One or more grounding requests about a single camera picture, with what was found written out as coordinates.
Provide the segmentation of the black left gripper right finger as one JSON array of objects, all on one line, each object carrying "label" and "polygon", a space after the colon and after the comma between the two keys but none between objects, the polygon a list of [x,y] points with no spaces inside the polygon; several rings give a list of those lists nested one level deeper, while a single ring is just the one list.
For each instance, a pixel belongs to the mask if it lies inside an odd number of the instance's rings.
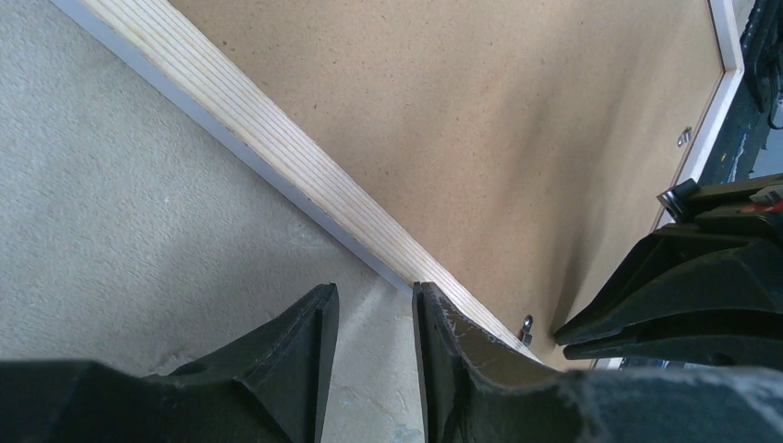
[{"label": "black left gripper right finger", "polygon": [[761,368],[561,372],[499,340],[432,282],[413,288],[428,442],[778,442],[782,376]]}]

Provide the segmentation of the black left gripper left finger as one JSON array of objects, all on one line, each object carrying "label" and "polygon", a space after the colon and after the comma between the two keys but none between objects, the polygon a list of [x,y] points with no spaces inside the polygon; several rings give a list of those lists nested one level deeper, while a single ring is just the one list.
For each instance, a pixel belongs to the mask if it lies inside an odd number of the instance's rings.
[{"label": "black left gripper left finger", "polygon": [[339,325],[334,284],[165,375],[95,361],[1,365],[5,442],[318,442]]}]

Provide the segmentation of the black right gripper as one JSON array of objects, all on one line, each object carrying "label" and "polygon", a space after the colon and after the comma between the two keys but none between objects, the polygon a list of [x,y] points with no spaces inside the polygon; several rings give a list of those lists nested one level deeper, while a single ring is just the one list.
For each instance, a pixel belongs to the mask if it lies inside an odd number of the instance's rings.
[{"label": "black right gripper", "polygon": [[715,233],[780,233],[782,175],[700,186],[692,178],[657,196],[678,224],[640,240],[595,298],[554,334],[569,360],[633,357],[782,369],[782,330],[746,326],[643,327],[709,311],[782,311],[782,244]]}]

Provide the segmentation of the wooden picture frame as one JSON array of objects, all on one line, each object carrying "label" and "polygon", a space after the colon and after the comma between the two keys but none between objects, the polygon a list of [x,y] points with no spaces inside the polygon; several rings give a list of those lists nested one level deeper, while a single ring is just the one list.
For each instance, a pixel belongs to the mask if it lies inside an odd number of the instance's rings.
[{"label": "wooden picture frame", "polygon": [[[433,281],[471,319],[526,356],[535,320],[505,326],[180,13],[178,1],[62,1],[60,9],[392,284]],[[699,176],[745,71],[735,9],[711,8],[723,75],[672,185]]]}]

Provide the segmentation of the brown cardboard backing board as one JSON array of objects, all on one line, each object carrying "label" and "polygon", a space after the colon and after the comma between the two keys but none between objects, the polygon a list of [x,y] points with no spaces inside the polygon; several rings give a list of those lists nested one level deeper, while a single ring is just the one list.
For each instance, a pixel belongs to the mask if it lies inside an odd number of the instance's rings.
[{"label": "brown cardboard backing board", "polygon": [[178,1],[505,326],[551,339],[653,228],[723,75],[706,1]]}]

